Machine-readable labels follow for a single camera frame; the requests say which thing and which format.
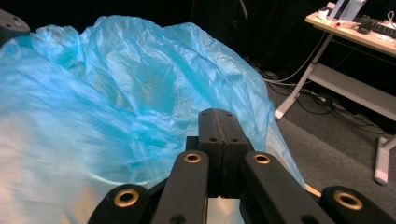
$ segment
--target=desk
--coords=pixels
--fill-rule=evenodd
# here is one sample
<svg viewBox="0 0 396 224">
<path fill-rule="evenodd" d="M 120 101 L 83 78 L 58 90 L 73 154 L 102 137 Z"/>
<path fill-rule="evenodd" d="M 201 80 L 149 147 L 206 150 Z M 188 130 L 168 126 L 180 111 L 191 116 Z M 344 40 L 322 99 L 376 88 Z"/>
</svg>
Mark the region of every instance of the desk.
<svg viewBox="0 0 396 224">
<path fill-rule="evenodd" d="M 368 35 L 362 35 L 354 29 L 335 28 L 334 21 L 321 20 L 317 15 L 318 13 L 315 12 L 307 16 L 305 21 L 329 34 L 312 62 L 306 68 L 291 95 L 276 110 L 276 120 L 282 119 L 283 115 L 293 105 L 308 78 L 387 118 L 396 120 L 396 97 L 318 63 L 318 59 L 335 35 L 393 57 L 396 57 L 396 43 L 389 43 L 378 39 L 374 32 Z M 385 185 L 388 183 L 389 152 L 394 147 L 396 147 L 396 135 L 392 136 L 389 140 L 384 137 L 379 138 L 375 163 L 375 181 L 379 184 Z"/>
</svg>

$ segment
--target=white stand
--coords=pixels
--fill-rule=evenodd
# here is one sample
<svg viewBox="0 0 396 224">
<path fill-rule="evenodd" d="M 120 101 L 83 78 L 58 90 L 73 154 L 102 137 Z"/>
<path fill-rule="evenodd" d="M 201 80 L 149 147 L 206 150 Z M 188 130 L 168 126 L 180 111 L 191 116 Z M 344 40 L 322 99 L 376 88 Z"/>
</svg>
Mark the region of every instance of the white stand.
<svg viewBox="0 0 396 224">
<path fill-rule="evenodd" d="M 312 70 L 314 70 L 315 66 L 318 63 L 318 60 L 320 56 L 322 55 L 323 51 L 327 48 L 329 45 L 330 41 L 332 40 L 333 34 L 329 34 L 326 38 L 326 40 L 323 42 L 322 46 L 320 47 L 317 55 L 315 55 L 315 58 L 312 60 L 311 64 L 306 68 L 303 76 L 301 77 L 300 81 L 297 83 L 297 86 L 294 88 L 293 92 L 291 95 L 280 105 L 276 112 L 275 112 L 275 119 L 280 120 L 282 119 L 283 115 L 288 112 L 290 107 L 294 104 L 294 102 L 297 100 L 299 96 L 299 92 L 301 88 L 303 87 L 304 83 L 306 80 L 309 78 L 309 76 L 312 73 Z"/>
<path fill-rule="evenodd" d="M 388 184 L 389 152 L 394 147 L 396 147 L 396 135 L 389 140 L 384 137 L 379 137 L 374 180 L 380 185 Z"/>
</svg>

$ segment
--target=crumpled plastic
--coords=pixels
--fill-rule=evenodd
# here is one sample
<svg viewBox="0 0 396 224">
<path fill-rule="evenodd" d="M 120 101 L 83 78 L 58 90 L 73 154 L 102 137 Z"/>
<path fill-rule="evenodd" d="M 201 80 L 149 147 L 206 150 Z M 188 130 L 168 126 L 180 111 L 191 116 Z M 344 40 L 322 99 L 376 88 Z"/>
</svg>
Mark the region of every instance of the crumpled plastic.
<svg viewBox="0 0 396 224">
<path fill-rule="evenodd" d="M 260 75 L 192 23 L 42 27 L 0 49 L 0 99 L 0 223 L 86 223 L 114 187 L 154 186 L 212 107 L 304 183 Z"/>
</svg>

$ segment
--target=table leg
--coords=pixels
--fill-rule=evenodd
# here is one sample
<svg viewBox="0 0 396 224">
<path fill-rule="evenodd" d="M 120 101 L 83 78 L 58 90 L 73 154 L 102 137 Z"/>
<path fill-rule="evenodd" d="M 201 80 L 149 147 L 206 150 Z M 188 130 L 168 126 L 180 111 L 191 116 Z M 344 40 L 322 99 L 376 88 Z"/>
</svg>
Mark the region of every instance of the table leg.
<svg viewBox="0 0 396 224">
<path fill-rule="evenodd" d="M 312 60 L 311 64 L 308 65 L 306 68 L 303 76 L 300 78 L 300 81 L 297 83 L 297 86 L 294 88 L 293 92 L 291 95 L 286 98 L 286 100 L 280 105 L 276 112 L 275 112 L 275 119 L 280 120 L 282 119 L 283 115 L 288 112 L 289 108 L 294 104 L 294 102 L 297 100 L 297 98 L 300 95 L 300 90 L 305 84 L 306 80 L 308 79 L 309 75 L 311 75 L 312 70 L 315 68 L 320 56 L 322 55 L 323 51 L 327 48 L 329 45 L 330 41 L 332 40 L 333 34 L 328 34 L 326 37 L 326 40 L 323 42 L 322 46 L 320 47 L 317 55 L 315 55 L 315 58 Z"/>
<path fill-rule="evenodd" d="M 374 180 L 380 185 L 388 184 L 389 152 L 394 147 L 396 147 L 396 135 L 389 140 L 384 137 L 379 137 Z"/>
</svg>

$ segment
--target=metal bolt hole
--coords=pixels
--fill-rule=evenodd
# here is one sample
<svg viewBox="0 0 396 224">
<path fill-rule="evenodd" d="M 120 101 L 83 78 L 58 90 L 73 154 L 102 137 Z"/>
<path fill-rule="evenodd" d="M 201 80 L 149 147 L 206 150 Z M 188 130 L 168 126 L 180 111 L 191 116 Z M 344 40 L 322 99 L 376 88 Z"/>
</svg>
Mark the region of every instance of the metal bolt hole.
<svg viewBox="0 0 396 224">
<path fill-rule="evenodd" d="M 266 156 L 264 156 L 264 155 L 255 155 L 255 156 L 254 156 L 254 160 L 255 160 L 257 163 L 261 163 L 261 164 L 267 164 L 267 163 L 270 162 L 270 158 L 268 158 L 268 157 L 266 157 Z"/>
<path fill-rule="evenodd" d="M 198 162 L 201 160 L 201 156 L 198 154 L 189 154 L 184 157 L 184 161 L 186 162 Z"/>
<path fill-rule="evenodd" d="M 361 200 L 350 193 L 337 190 L 333 197 L 338 203 L 346 208 L 352 210 L 361 210 L 363 208 L 363 203 Z"/>
<path fill-rule="evenodd" d="M 139 193 L 134 189 L 120 190 L 114 198 L 114 204 L 118 207 L 128 207 L 137 202 Z"/>
</svg>

